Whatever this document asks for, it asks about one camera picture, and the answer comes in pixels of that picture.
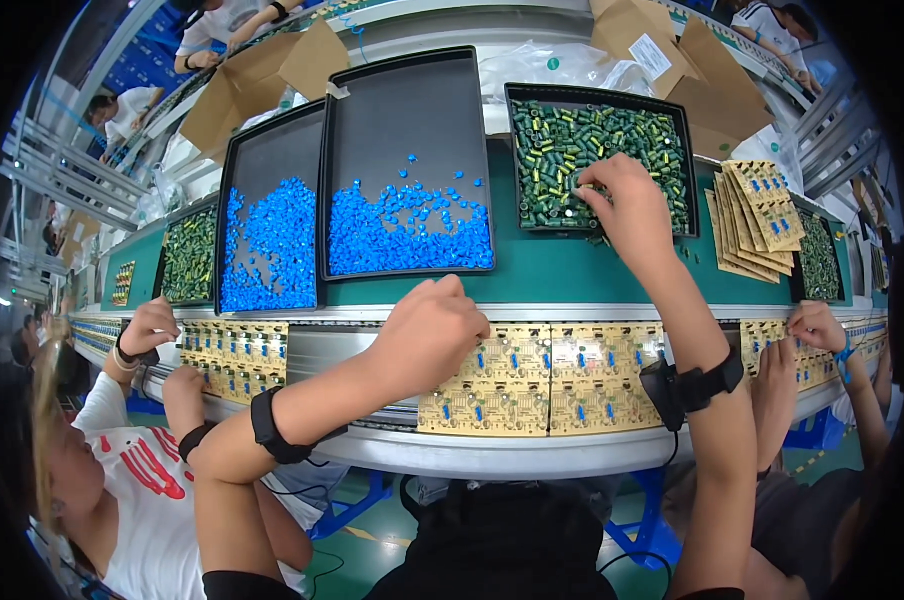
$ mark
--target hand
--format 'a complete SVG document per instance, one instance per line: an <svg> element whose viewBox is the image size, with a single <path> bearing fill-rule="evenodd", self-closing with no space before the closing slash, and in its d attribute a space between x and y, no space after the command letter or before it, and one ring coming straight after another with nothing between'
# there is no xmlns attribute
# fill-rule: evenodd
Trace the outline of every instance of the hand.
<svg viewBox="0 0 904 600"><path fill-rule="evenodd" d="M825 302L803 300L787 323L789 333L812 348L838 354L845 350L845 330Z"/></svg>
<svg viewBox="0 0 904 600"><path fill-rule="evenodd" d="M573 191L595 211L615 252L639 280L675 257L668 205L641 162L620 152L593 162L578 176L580 186L588 183L603 185L612 202L585 187Z"/></svg>
<svg viewBox="0 0 904 600"><path fill-rule="evenodd" d="M255 23L255 18L251 18L245 21L245 24L242 25L239 29L235 30L232 33L232 36L228 39L228 51L232 52L243 43L252 39L252 36L255 34L255 31L259 29L259 25Z"/></svg>
<svg viewBox="0 0 904 600"><path fill-rule="evenodd" d="M206 69L218 65L219 56L214 50L201 50L185 59L185 66L193 69Z"/></svg>
<svg viewBox="0 0 904 600"><path fill-rule="evenodd" d="M403 297L362 354L394 402L448 381L488 334L488 319L465 295L461 280L448 274L438 282L422 281Z"/></svg>
<svg viewBox="0 0 904 600"><path fill-rule="evenodd" d="M171 305L163 295L159 295L135 311L132 322L122 333L121 350L128 356L145 354L161 344L174 342L181 333L175 324Z"/></svg>
<svg viewBox="0 0 904 600"><path fill-rule="evenodd" d="M172 371L162 384L162 402L171 432L180 442L195 427L205 423L202 388L205 377L194 366L183 365Z"/></svg>
<svg viewBox="0 0 904 600"><path fill-rule="evenodd" d="M762 348L758 377L751 383L755 415L756 470L764 471L782 448L792 425L798 381L795 380L795 340L792 336Z"/></svg>
<svg viewBox="0 0 904 600"><path fill-rule="evenodd" d="M148 116L147 110L146 111L143 110L142 112L140 112L139 115L137 117L135 117L135 120L132 121L132 128L134 130L136 130L139 127L143 126L146 122L146 116Z"/></svg>

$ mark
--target blue stool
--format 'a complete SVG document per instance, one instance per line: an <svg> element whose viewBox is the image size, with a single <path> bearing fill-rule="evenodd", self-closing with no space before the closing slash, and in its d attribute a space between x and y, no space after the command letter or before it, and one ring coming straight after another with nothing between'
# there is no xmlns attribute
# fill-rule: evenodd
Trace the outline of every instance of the blue stool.
<svg viewBox="0 0 904 600"><path fill-rule="evenodd" d="M807 450L834 450L842 441L845 432L845 423L832 415L831 407L818 411L812 421L812 428L807 429L809 419L804 418L798 423L797 429L790 429L785 434L783 449L807 449Z"/></svg>
<svg viewBox="0 0 904 600"><path fill-rule="evenodd" d="M682 552L682 544L678 542L672 528L662 518L662 493L665 486L665 467L647 468L632 472L635 481L645 491L645 509L642 520L635 523L617 525L612 521L605 523L605 531L615 544L626 552L653 552L674 565ZM628 536L636 532L635 541ZM639 566L649 570L659 570L662 562L650 556L633 556L631 558Z"/></svg>
<svg viewBox="0 0 904 600"><path fill-rule="evenodd" d="M129 413L165 414L165 404L151 398L145 398L135 388L132 388L132 394L125 400L125 408Z"/></svg>
<svg viewBox="0 0 904 600"><path fill-rule="evenodd" d="M338 502L332 500L329 507L325 509L325 513L314 524L314 527L308 531L309 540L324 540L339 529L348 525L354 518L363 512L372 508L379 500L391 498L391 486L385 484L381 471L371 470L368 472L368 494L355 504L348 502Z"/></svg>

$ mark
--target green workbench surface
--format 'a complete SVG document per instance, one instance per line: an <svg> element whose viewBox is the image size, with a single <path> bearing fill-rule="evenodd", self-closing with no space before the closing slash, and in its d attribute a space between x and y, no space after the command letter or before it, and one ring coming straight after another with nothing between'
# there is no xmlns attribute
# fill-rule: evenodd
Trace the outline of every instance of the green workbench surface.
<svg viewBox="0 0 904 600"><path fill-rule="evenodd" d="M108 272L105 274L104 292L101 296L100 310L118 311L135 310L140 305L152 299L155 293L155 280L158 277L158 263L162 255L162 242L165 239L165 228L160 227L156 231L131 242L125 247L112 252L108 258ZM126 262L135 261L135 270L132 273L132 285L128 290L128 304L114 306L112 294L115 292L115 275L119 268Z"/></svg>
<svg viewBox="0 0 904 600"><path fill-rule="evenodd" d="M522 304L632 304L648 303L649 297L625 264L608 246L592 246L580 238L559 238L518 229L515 205L514 167L505 142L489 144L489 185L492 222L495 228L496 266L491 272L464 275L465 292L477 303ZM703 227L698 239L679 238L676 245L688 247L689 258L679 254L710 305L788 305L792 303L789 282L764 283L718 270L715 241L709 225L708 206L702 190L712 187L708 165L696 163L698 175L698 220ZM836 242L845 302L851 306L848 252L844 238ZM380 277L330 282L329 306L392 305L422 278Z"/></svg>

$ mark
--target white sticker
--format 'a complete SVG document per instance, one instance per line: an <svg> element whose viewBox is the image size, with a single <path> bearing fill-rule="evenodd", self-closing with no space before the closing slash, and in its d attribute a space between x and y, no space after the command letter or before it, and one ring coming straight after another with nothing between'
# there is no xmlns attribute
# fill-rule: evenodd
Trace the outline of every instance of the white sticker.
<svg viewBox="0 0 904 600"><path fill-rule="evenodd" d="M651 41L648 33L642 33L642 36L635 43L628 46L628 52L632 54L639 65L649 71L652 79L658 79L662 73L668 71L669 67L672 66L665 55L662 54L662 51L658 49L658 46L655 45L655 42Z"/></svg>

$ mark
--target bracelet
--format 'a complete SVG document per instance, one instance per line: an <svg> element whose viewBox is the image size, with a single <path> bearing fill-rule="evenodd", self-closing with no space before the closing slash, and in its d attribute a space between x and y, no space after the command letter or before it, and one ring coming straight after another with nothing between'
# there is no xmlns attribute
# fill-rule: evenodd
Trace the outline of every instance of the bracelet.
<svg viewBox="0 0 904 600"><path fill-rule="evenodd" d="M122 371L125 371L126 373L134 373L139 368L138 361L134 363L126 363L122 359L122 356L119 355L119 347L117 345L112 346L112 358L115 359L116 367L118 367Z"/></svg>
<svg viewBox="0 0 904 600"><path fill-rule="evenodd" d="M835 357L835 366L839 368L839 373L842 375L842 381L845 383L852 382L852 373L848 372L848 365L845 363L848 362L848 357L851 356L854 351L855 349L852 347L852 338L848 335L848 331L845 331L845 348L838 354L833 354Z"/></svg>

